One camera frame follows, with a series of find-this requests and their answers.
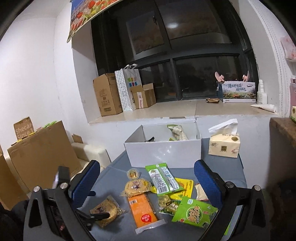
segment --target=blue table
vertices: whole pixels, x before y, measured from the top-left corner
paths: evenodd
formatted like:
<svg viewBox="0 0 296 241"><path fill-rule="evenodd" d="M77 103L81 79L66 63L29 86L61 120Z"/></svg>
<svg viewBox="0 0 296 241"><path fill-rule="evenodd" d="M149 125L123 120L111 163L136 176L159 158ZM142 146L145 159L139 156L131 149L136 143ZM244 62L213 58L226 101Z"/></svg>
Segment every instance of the blue table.
<svg viewBox="0 0 296 241"><path fill-rule="evenodd" d="M244 176L243 165L240 158L226 158L219 156L208 155L209 139L202 139L202 159L211 168L213 172L217 172L223 180L233 182L237 187L246 188L246 179ZM101 229L99 226L94 225L91 234L97 241L101 240L120 240L120 241L133 241L133 240L186 240L197 241L204 230L195 226L185 223L171 222L172 216L163 215L156 212L158 219L165 219L167 224L162 225L153 230L146 230L141 234L136 234L136 224L134 223L133 216L129 210L129 204L125 197L120 196L124 190L125 184L129 179L126 172L131 168L126 152L123 152L116 160L114 160L105 170L102 171L95 185L93 191L96 192L95 197L88 197L82 206L81 210L89 213L90 209L96 207L108 195L119 203L120 207L128 211L127 213L117 217L112 223ZM173 176L185 179L192 179L194 184L198 183L192 168L170 168L168 167ZM138 168L140 177L151 181L148 172L144 168ZM157 211L157 195L148 193L148 198L151 201L155 211ZM192 198L196 198L196 190L193 189ZM222 240L227 240L231 234L237 218L239 216L241 207L237 207L230 225L228 235L224 236Z"/></svg>

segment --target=wooden shelf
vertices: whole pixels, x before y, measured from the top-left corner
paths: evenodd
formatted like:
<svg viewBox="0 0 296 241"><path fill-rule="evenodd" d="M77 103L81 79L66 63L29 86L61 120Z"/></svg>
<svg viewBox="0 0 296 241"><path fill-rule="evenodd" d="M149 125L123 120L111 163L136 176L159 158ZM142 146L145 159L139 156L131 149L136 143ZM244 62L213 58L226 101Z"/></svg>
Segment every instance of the wooden shelf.
<svg viewBox="0 0 296 241"><path fill-rule="evenodd" d="M272 117L269 126L276 128L296 148L296 123L290 118Z"/></svg>

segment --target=orange snack package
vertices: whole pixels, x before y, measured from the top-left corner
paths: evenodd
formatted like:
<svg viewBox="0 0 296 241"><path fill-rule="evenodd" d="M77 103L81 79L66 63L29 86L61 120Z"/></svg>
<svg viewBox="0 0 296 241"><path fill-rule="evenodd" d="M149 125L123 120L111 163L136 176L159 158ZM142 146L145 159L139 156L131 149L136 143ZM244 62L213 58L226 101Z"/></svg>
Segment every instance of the orange snack package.
<svg viewBox="0 0 296 241"><path fill-rule="evenodd" d="M157 220L146 194L130 197L128 201L137 226L136 234L166 223L164 219Z"/></svg>

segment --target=red label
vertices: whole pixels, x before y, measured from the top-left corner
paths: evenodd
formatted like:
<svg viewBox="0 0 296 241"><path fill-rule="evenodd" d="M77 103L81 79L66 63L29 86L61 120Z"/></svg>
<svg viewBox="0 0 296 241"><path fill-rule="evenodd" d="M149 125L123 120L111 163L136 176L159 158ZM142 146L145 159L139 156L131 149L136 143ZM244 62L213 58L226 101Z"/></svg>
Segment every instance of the red label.
<svg viewBox="0 0 296 241"><path fill-rule="evenodd" d="M141 217L141 220L142 222L144 223L150 223L151 222L151 216L149 214L144 214L142 217Z"/></svg>

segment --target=flower poster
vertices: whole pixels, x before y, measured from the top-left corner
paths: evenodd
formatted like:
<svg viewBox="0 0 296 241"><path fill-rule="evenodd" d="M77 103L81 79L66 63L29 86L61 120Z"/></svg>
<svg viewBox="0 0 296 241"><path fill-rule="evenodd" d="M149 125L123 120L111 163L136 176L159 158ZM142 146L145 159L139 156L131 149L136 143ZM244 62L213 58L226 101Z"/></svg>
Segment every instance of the flower poster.
<svg viewBox="0 0 296 241"><path fill-rule="evenodd" d="M73 0L67 43L91 19L122 0Z"/></svg>

